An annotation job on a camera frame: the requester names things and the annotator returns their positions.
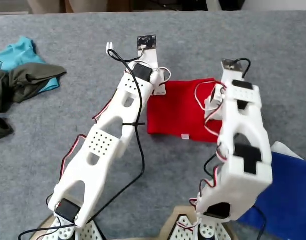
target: red cloth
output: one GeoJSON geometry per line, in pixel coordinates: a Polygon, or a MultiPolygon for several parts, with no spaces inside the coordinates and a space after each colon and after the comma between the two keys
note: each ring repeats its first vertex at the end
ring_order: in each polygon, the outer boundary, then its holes
{"type": "MultiPolygon", "coordinates": [[[[147,132],[182,137],[190,140],[215,143],[217,137],[204,128],[204,111],[198,106],[194,90],[197,84],[214,81],[213,78],[192,81],[168,81],[165,83],[166,95],[151,96],[147,103],[147,132]]],[[[196,96],[201,105],[211,94],[215,83],[201,84],[196,96]]],[[[222,122],[209,120],[207,127],[219,132],[222,122]]]]}

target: white label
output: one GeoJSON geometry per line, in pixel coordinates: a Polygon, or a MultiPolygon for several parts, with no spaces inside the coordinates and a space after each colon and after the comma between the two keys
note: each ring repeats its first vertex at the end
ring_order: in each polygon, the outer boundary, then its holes
{"type": "Polygon", "coordinates": [[[189,140],[189,134],[182,134],[182,140],[189,140]]]}

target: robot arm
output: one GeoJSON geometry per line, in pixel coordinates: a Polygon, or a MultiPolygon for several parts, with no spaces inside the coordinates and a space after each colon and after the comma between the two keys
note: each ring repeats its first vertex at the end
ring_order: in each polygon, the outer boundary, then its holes
{"type": "Polygon", "coordinates": [[[221,172],[206,181],[196,200],[196,214],[203,223],[235,221],[251,208],[257,196],[272,183],[271,151],[261,117],[257,86],[242,79],[239,64],[222,61],[221,83],[205,100],[205,115],[220,106],[215,119],[222,119],[216,155],[223,162],[221,172]],[[249,145],[234,143],[242,134],[249,145]]]}
{"type": "MultiPolygon", "coordinates": [[[[140,60],[128,66],[132,69],[140,88],[142,111],[149,97],[165,94],[164,76],[157,66],[156,37],[154,35],[138,39],[140,60]]],[[[80,151],[68,164],[62,178],[54,188],[48,207],[57,216],[82,228],[92,215],[92,211],[104,189],[109,167],[115,158],[123,156],[134,135],[134,123],[138,117],[140,95],[132,75],[124,71],[123,77],[109,105],[101,113],[98,122],[89,131],[80,151]],[[132,105],[125,106],[128,98],[132,105]],[[122,119],[122,136],[115,137],[105,131],[116,119],[122,119]],[[77,203],[68,195],[77,183],[83,182],[84,201],[77,203]]]]}

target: gray carpet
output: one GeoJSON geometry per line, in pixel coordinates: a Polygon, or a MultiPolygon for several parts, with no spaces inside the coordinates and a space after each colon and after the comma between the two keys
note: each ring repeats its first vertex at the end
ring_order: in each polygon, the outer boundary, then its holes
{"type": "MultiPolygon", "coordinates": [[[[15,104],[6,114],[15,134],[0,140],[0,239],[16,239],[51,214],[45,198],[56,185],[62,157],[78,133],[88,133],[91,117],[122,75],[123,66],[104,54],[106,42],[131,58],[136,37],[149,33],[157,34],[159,64],[172,71],[172,80],[219,79],[221,58],[250,58],[247,81],[260,88],[270,142],[281,141],[306,159],[306,11],[1,16],[0,50],[27,36],[48,63],[68,74],[59,89],[15,104]]],[[[196,196],[203,163],[215,149],[152,137],[145,127],[140,137],[144,177],[97,219],[109,239],[157,235],[173,207],[196,196]]],[[[98,207],[139,171],[133,139],[112,165],[98,207]]],[[[239,224],[234,230],[240,240],[257,235],[239,224]]]]}

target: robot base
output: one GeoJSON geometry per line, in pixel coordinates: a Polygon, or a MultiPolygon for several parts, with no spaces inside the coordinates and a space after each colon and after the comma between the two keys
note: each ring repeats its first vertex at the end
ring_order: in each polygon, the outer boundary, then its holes
{"type": "MultiPolygon", "coordinates": [[[[41,227],[59,227],[57,218],[50,217],[41,227]]],[[[55,230],[49,230],[47,232],[36,233],[30,240],[106,240],[103,233],[100,231],[94,221],[87,224],[84,228],[75,228],[75,232],[72,234],[71,227],[55,230]]]]}
{"type": "MultiPolygon", "coordinates": [[[[187,227],[192,226],[185,214],[178,215],[176,221],[187,227]]],[[[197,230],[196,237],[194,237],[191,230],[183,229],[180,226],[177,226],[175,222],[167,240],[232,240],[228,232],[220,223],[211,225],[199,224],[195,229],[197,230]]]]}
{"type": "MultiPolygon", "coordinates": [[[[197,240],[193,239],[193,234],[189,230],[184,230],[176,225],[176,221],[181,221],[182,224],[191,224],[196,220],[194,208],[191,206],[177,206],[174,208],[172,214],[165,222],[164,226],[161,228],[160,233],[157,237],[141,238],[141,240],[197,240]]],[[[57,219],[55,217],[50,217],[41,226],[59,226],[57,219]]],[[[60,239],[73,239],[65,238],[65,230],[62,229],[62,234],[54,233],[52,235],[45,236],[44,238],[39,238],[39,236],[45,234],[45,232],[36,233],[30,240],[60,240],[60,239]]],[[[209,226],[200,226],[199,228],[200,238],[198,240],[238,240],[236,235],[232,232],[228,224],[218,224],[209,226]]],[[[106,240],[105,236],[101,233],[97,225],[92,221],[83,229],[77,230],[77,235],[75,235],[75,240],[106,240]]],[[[119,239],[119,240],[135,240],[135,238],[130,239],[119,239]]]]}

